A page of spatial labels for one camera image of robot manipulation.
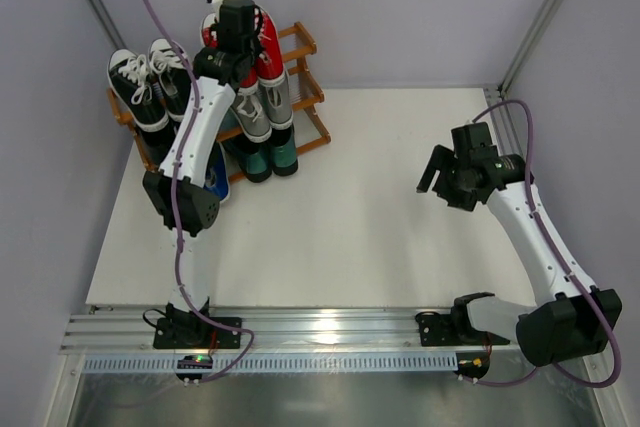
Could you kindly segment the black loafer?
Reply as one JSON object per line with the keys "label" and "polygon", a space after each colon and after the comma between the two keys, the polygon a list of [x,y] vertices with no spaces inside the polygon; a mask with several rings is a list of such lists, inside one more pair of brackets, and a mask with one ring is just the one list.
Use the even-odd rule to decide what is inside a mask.
{"label": "black loafer", "polygon": [[136,131],[144,143],[153,170],[156,170],[164,161],[174,142],[175,129],[173,124],[169,122],[164,128],[155,132],[147,132],[139,127],[136,128]]}

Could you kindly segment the red sneaker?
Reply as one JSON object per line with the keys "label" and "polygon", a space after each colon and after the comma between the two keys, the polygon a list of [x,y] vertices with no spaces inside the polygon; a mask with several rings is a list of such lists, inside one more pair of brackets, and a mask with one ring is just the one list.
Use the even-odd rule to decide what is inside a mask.
{"label": "red sneaker", "polygon": [[240,90],[244,92],[253,89],[257,84],[268,88],[277,87],[286,77],[278,31],[267,11],[261,7],[256,10],[255,26],[260,27],[258,40],[262,51],[240,86]]}
{"label": "red sneaker", "polygon": [[200,26],[200,40],[203,47],[217,46],[217,17],[214,13],[205,16]]}

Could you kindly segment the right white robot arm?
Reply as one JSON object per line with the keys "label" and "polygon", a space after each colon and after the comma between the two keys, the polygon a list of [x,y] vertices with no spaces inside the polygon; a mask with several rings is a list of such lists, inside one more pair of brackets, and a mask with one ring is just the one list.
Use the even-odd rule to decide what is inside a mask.
{"label": "right white robot arm", "polygon": [[433,191],[448,206],[471,212],[482,203],[506,232],[531,284],[531,306],[479,292],[455,299],[450,311],[465,343],[487,334],[515,342],[534,366],[601,353],[622,310],[612,289],[600,289],[570,258],[555,227],[539,227],[546,212],[517,155],[502,155],[484,122],[452,129],[453,145],[434,147],[417,192]]}

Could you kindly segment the grey sneaker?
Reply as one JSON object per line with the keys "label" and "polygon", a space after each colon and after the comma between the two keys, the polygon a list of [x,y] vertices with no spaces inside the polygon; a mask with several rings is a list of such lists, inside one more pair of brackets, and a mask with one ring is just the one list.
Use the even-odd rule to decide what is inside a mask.
{"label": "grey sneaker", "polygon": [[272,134],[270,121],[264,110],[259,87],[239,89],[231,111],[244,135],[254,143],[262,143]]}
{"label": "grey sneaker", "polygon": [[288,73],[267,80],[259,79],[263,106],[273,129],[286,130],[293,124],[293,108],[289,91]]}

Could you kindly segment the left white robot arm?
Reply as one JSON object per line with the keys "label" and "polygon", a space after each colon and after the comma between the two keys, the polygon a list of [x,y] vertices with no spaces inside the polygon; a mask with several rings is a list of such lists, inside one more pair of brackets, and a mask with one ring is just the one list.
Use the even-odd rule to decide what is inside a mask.
{"label": "left white robot arm", "polygon": [[158,171],[144,175],[143,187],[175,239],[176,287],[166,315],[183,328],[204,324],[243,330],[209,316],[207,273],[205,262],[197,258],[197,245],[219,210],[219,197],[205,188],[209,157],[224,116],[262,51],[258,11],[251,0],[224,0],[216,25],[217,45],[202,48],[192,60],[174,41],[169,42],[186,68],[190,90],[176,138]]}

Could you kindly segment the black sneaker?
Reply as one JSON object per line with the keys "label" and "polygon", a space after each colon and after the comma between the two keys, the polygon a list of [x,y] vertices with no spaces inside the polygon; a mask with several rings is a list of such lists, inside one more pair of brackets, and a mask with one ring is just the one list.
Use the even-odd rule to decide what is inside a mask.
{"label": "black sneaker", "polygon": [[169,117],[181,123],[190,101],[191,80],[180,57],[164,38],[156,39],[149,48],[149,63],[155,75]]}
{"label": "black sneaker", "polygon": [[116,50],[108,64],[108,80],[112,91],[125,104],[134,122],[144,132],[158,132],[169,123],[169,117],[155,96],[150,80],[147,57],[128,49]]}

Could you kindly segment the blue sneaker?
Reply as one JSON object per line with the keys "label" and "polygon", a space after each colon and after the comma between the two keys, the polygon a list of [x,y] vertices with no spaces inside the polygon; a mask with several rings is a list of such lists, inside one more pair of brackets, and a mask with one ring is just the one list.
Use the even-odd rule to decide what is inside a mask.
{"label": "blue sneaker", "polygon": [[226,158],[218,142],[214,143],[208,159],[204,187],[209,192],[216,194],[221,203],[225,202],[230,196]]}

